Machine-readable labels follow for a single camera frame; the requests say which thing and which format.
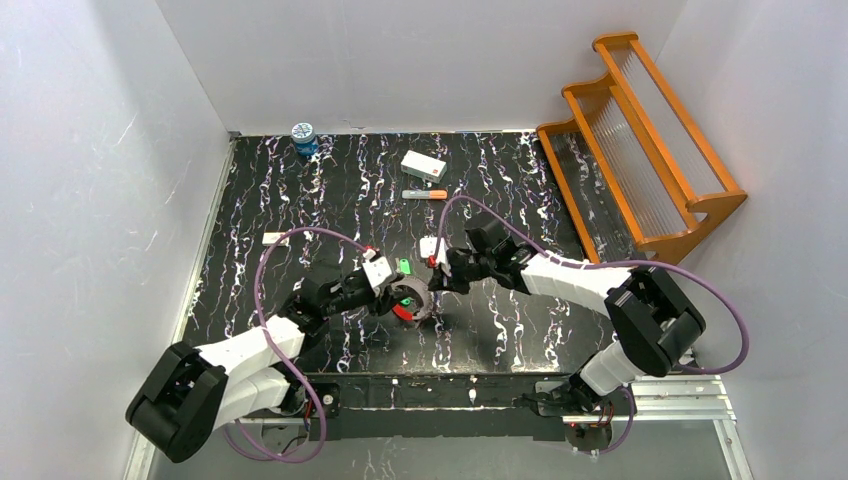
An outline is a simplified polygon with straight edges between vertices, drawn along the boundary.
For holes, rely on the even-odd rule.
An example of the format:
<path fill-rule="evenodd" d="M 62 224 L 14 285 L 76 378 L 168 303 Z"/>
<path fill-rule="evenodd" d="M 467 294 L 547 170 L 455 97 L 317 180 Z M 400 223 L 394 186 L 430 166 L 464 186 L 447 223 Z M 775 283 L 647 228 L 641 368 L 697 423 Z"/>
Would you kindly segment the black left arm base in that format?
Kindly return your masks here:
<path fill-rule="evenodd" d="M 277 407 L 277 412 L 283 417 L 301 418 L 310 428 L 319 419 L 319 408 L 323 409 L 326 418 L 336 418 L 340 414 L 341 389 L 338 383 L 329 380 L 312 382 L 315 392 L 315 396 L 312 396 L 293 374 L 284 373 L 284 379 L 289 387 Z"/>

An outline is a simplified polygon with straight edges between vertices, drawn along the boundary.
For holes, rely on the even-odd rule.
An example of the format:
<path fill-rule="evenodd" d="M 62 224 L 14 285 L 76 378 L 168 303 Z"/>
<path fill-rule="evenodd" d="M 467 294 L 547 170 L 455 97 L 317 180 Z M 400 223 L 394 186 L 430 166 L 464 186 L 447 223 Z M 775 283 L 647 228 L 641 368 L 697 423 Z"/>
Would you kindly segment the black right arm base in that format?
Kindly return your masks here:
<path fill-rule="evenodd" d="M 527 407 L 543 418 L 584 418 L 565 423 L 566 441 L 574 454 L 599 457 L 615 451 L 628 439 L 637 413 L 635 396 L 629 386 L 616 387 L 602 396 L 596 395 L 587 386 L 574 386 L 569 382 L 555 382 L 548 390 L 544 389 L 544 382 L 538 382 L 536 386 L 541 386 L 542 390 L 523 393 L 513 401 L 514 405 Z M 617 401 L 623 407 L 626 423 L 623 431 L 614 437 Z"/>

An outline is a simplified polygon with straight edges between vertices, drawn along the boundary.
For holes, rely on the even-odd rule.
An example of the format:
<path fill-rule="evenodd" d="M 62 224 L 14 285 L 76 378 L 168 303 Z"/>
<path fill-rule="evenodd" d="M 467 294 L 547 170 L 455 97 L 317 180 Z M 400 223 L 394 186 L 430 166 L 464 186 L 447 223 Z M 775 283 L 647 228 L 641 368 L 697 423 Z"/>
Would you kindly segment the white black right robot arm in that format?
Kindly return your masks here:
<path fill-rule="evenodd" d="M 585 407 L 643 376 L 664 377 L 704 333 L 706 322 L 677 283 L 657 267 L 574 267 L 572 261 L 517 242 L 493 216 L 474 216 L 465 228 L 467 248 L 435 236 L 418 242 L 433 272 L 431 291 L 465 294 L 493 279 L 527 295 L 564 300 L 608 318 L 616 338 L 574 372 L 568 402 Z"/>

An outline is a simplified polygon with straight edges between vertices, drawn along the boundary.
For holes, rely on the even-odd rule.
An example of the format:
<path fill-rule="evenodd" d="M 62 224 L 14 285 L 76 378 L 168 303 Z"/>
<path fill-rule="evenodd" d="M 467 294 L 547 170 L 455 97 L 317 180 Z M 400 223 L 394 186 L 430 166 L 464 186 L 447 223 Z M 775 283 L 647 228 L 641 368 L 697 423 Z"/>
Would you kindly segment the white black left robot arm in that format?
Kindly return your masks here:
<path fill-rule="evenodd" d="M 280 355 L 293 359 L 326 333 L 331 316 L 365 307 L 389 313 L 409 300 L 415 320 L 432 307 L 420 280 L 391 274 L 374 288 L 358 269 L 319 285 L 304 280 L 281 309 L 257 326 L 228 340 L 193 347 L 169 346 L 136 393 L 125 419 L 174 463 L 198 452 L 218 428 L 258 410 L 281 408 L 302 383 L 284 372 Z"/>

